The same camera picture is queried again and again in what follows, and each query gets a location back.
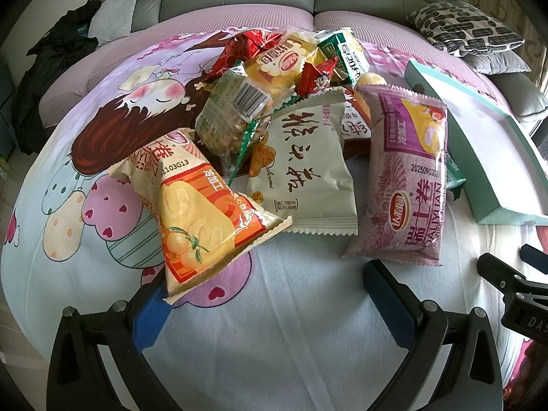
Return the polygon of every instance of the patterned pillow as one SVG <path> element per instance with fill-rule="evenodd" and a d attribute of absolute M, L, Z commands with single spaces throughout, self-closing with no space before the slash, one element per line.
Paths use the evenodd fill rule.
<path fill-rule="evenodd" d="M 461 1 L 432 3 L 407 20 L 435 48 L 457 57 L 509 51 L 525 42 L 508 26 Z"/>

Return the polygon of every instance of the cartoon girl's face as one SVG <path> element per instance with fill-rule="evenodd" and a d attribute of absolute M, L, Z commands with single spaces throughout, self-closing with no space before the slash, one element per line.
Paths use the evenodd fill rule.
<path fill-rule="evenodd" d="M 138 86 L 122 99 L 130 110 L 133 107 L 146 107 L 149 110 L 147 117 L 168 111 L 189 100 L 185 97 L 185 87 L 175 79 L 162 79 Z"/>

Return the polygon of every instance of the metal bolt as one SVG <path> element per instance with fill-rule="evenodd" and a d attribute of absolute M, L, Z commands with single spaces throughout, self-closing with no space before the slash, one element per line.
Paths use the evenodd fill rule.
<path fill-rule="evenodd" d="M 74 315 L 74 308 L 72 306 L 67 306 L 63 309 L 63 317 L 70 318 Z"/>
<path fill-rule="evenodd" d="M 480 307 L 475 307 L 474 308 L 474 313 L 480 318 L 487 317 L 487 312 L 484 311 L 483 309 L 481 309 Z"/>
<path fill-rule="evenodd" d="M 426 300 L 424 303 L 424 309 L 426 309 L 429 312 L 435 312 L 438 310 L 438 305 L 434 303 L 432 300 Z"/>
<path fill-rule="evenodd" d="M 112 305 L 112 310 L 114 312 L 122 312 L 125 311 L 125 308 L 128 306 L 128 302 L 125 300 L 118 300 L 115 301 Z"/>

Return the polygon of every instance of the barcode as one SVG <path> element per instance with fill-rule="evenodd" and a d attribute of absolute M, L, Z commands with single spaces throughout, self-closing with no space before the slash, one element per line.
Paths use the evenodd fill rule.
<path fill-rule="evenodd" d="M 271 100 L 270 96 L 260 88 L 244 81 L 238 94 L 232 101 L 234 109 L 246 122 L 251 122 L 259 111 Z"/>

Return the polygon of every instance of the tile floor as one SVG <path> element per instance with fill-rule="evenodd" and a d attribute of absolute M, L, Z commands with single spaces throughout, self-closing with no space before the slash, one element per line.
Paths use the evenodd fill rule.
<path fill-rule="evenodd" d="M 15 180 L 5 188 L 5 202 L 0 204 L 0 255 L 3 237 L 9 225 L 13 205 L 29 168 L 37 154 L 28 156 L 16 148 L 8 159 Z M 11 314 L 0 284 L 0 359 L 9 374 L 36 411 L 46 410 L 48 363 L 26 340 Z"/>

